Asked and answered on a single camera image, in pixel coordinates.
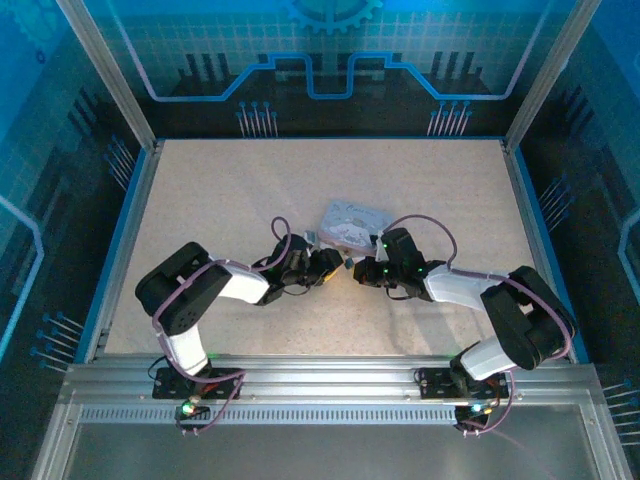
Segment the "black mounting bracket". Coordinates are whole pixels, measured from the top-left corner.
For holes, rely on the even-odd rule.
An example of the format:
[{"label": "black mounting bracket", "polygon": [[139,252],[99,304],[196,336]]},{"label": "black mounting bracket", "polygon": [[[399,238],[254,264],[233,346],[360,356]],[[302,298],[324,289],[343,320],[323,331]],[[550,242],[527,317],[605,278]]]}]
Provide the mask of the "black mounting bracket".
[{"label": "black mounting bracket", "polygon": [[[239,368],[216,368],[206,372],[198,372],[199,377],[215,378],[230,373],[239,372]],[[184,378],[173,367],[159,368],[156,372],[156,380],[153,386],[152,397],[156,400],[184,400],[192,395],[200,395],[202,400],[226,400],[231,396],[237,378],[220,382],[219,384],[196,383]],[[240,388],[235,398],[240,396]]]},{"label": "black mounting bracket", "polygon": [[413,379],[420,389],[422,400],[459,398],[484,401],[498,397],[505,399],[509,396],[507,380],[503,373],[492,375],[483,382],[476,382],[469,388],[468,396],[460,391],[451,377],[449,368],[418,368],[413,374]]}]

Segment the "gear graphic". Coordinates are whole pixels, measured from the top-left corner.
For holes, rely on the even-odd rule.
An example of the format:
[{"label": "gear graphic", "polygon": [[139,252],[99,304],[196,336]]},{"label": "gear graphic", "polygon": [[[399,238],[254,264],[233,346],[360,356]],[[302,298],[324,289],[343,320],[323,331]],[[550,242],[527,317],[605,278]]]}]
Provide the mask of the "gear graphic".
[{"label": "gear graphic", "polygon": [[382,7],[380,0],[284,0],[282,6],[289,18],[297,20],[300,28],[310,27],[313,33],[320,31],[332,35],[349,27],[358,28],[373,17],[373,10]]},{"label": "gear graphic", "polygon": [[58,27],[54,0],[0,0],[0,13],[9,13],[30,42],[42,49]]}]

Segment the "plastic packaging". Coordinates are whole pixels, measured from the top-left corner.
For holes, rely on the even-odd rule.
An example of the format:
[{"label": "plastic packaging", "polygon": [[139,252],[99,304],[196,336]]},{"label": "plastic packaging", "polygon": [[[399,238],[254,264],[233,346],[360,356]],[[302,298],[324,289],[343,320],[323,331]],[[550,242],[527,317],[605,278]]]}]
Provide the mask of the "plastic packaging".
[{"label": "plastic packaging", "polygon": [[322,219],[318,237],[348,257],[374,256],[376,250],[370,236],[378,235],[392,221],[393,217],[387,212],[334,200]]}]

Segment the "black wire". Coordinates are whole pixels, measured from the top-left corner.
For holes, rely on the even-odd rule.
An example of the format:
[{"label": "black wire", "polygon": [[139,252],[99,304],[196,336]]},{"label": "black wire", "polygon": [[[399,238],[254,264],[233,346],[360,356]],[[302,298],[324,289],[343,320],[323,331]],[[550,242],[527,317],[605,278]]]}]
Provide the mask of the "black wire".
[{"label": "black wire", "polygon": [[156,372],[156,376],[155,376],[155,377],[152,377],[152,376],[151,376],[151,369],[152,369],[153,367],[155,367],[157,364],[159,364],[162,360],[166,360],[166,359],[167,359],[167,356],[166,356],[166,355],[163,355],[163,356],[161,356],[160,358],[156,359],[156,361],[155,361],[155,362],[153,362],[153,363],[149,366],[149,368],[147,368],[147,376],[148,376],[151,380],[153,380],[154,382],[155,382],[155,380],[156,380],[156,377],[157,377],[158,373]]},{"label": "black wire", "polygon": [[291,295],[292,297],[300,297],[300,296],[302,296],[302,295],[305,295],[305,294],[309,293],[309,290],[311,290],[311,287],[307,287],[307,289],[306,289],[306,290],[304,290],[303,292],[300,292],[300,293],[291,293],[291,292],[287,292],[287,290],[286,290],[286,289],[283,289],[282,291],[283,291],[284,293],[286,293],[287,295]]},{"label": "black wire", "polygon": [[496,396],[496,404],[491,408],[498,408],[500,406],[500,382],[487,382],[489,386],[493,389],[493,393]]},{"label": "black wire", "polygon": [[402,301],[402,300],[409,300],[411,297],[409,295],[405,296],[405,297],[392,297],[391,294],[389,293],[389,287],[385,287],[385,290],[387,292],[387,297],[389,297],[391,300],[396,300],[396,301]]}]

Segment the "speckled tabletop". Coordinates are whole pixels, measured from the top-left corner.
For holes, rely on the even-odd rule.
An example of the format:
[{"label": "speckled tabletop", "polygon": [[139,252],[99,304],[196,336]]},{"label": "speckled tabletop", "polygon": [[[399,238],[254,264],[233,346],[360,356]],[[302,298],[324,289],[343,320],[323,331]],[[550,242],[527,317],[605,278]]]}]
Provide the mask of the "speckled tabletop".
[{"label": "speckled tabletop", "polygon": [[[253,262],[273,250],[269,222],[316,230],[331,200],[395,217],[424,213],[456,236],[455,265],[511,271],[532,265],[497,140],[171,140],[165,142],[123,284],[107,353],[155,353],[138,281],[189,241],[212,255]],[[421,220],[403,226],[425,258],[449,241]],[[492,335],[481,312],[419,300],[394,302],[341,269],[303,297],[260,308],[218,299],[199,324],[211,353],[455,354]]]}]

